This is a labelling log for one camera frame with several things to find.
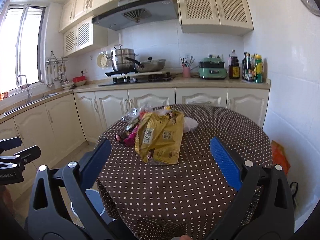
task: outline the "brown tablecloth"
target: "brown tablecloth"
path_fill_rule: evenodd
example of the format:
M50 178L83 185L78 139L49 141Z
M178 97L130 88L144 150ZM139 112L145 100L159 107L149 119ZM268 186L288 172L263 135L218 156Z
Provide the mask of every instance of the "brown tablecloth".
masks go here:
M177 165L150 166L133 147L119 144L115 134L124 130L122 121L99 138L108 138L112 145L98 179L103 204L109 216L121 218L140 240L167 240L183 234L201 240L223 216L236 191L210 152L214 136L243 158L264 167L272 164L269 138L245 116L222 107L174 107L199 123L194 132L183 135Z

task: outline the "hand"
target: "hand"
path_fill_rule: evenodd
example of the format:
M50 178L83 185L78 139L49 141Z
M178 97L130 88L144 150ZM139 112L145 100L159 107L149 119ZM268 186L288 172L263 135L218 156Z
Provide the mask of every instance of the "hand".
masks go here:
M192 239L190 238L190 236L183 235L180 237L180 240L192 240Z

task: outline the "orange bag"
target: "orange bag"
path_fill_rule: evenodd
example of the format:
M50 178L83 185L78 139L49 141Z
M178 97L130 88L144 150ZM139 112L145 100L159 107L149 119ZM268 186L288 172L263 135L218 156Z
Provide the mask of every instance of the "orange bag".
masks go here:
M271 150L273 156L273 165L279 164L282 166L284 173L287 175L290 169L290 163L285 157L284 148L276 143L275 141L271 142Z

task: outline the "chopsticks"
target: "chopsticks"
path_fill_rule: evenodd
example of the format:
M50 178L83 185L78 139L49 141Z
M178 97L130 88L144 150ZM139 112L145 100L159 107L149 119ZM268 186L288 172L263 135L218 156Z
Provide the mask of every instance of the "chopsticks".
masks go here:
M189 62L188 62L188 60L185 59L184 57L180 57L180 59L181 59L182 67L190 67L190 66L194 63L194 61L195 61L195 59L193 58L193 56L191 56Z

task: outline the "window pane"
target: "window pane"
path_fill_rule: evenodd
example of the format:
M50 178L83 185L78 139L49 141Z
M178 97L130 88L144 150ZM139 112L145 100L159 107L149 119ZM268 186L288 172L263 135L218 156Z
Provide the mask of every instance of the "window pane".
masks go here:
M42 8L28 8L22 29L20 74L27 76L29 84L40 81L38 75L38 37L42 11Z
M17 87L16 43L23 8L9 9L0 31L0 91Z

